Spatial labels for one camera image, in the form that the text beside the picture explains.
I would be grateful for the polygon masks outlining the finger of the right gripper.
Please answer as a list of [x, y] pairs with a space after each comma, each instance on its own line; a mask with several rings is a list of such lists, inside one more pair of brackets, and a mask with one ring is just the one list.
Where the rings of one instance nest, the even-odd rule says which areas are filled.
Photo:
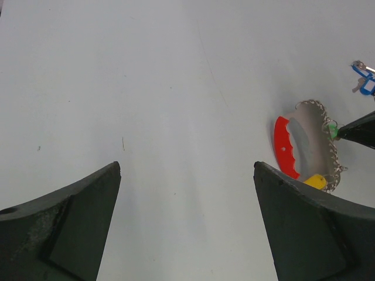
[[371, 112], [343, 127], [337, 136], [347, 141], [359, 143], [374, 148], [375, 146], [375, 112]]

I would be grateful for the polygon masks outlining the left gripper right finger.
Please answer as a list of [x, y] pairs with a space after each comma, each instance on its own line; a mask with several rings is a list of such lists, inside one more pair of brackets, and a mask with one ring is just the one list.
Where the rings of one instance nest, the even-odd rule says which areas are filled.
[[374, 209], [265, 162], [254, 184], [278, 280], [374, 280]]

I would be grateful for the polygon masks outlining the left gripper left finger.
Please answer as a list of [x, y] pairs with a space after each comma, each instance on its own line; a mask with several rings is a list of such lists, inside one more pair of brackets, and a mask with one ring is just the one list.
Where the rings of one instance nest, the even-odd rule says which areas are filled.
[[112, 162], [1, 210], [1, 280], [96, 280], [120, 182]]

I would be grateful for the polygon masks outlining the green tagged key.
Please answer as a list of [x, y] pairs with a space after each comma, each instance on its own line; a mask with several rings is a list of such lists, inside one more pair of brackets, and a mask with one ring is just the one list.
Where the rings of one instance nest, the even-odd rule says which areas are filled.
[[327, 124], [327, 128], [329, 130], [329, 133], [330, 133], [330, 138], [332, 140], [335, 140], [335, 141], [338, 141], [340, 139], [340, 137], [338, 137], [338, 125], [337, 124]]

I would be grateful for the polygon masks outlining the red handled key organizer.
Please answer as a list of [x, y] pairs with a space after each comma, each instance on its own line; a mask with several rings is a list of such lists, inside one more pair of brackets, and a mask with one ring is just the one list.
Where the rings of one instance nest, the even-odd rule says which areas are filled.
[[318, 100], [305, 100], [295, 110], [279, 116], [274, 124], [273, 144], [279, 169], [287, 176], [304, 182], [314, 174], [323, 175], [328, 185], [322, 191], [332, 193], [347, 170], [339, 163], [335, 140], [327, 124], [338, 123], [328, 116]]

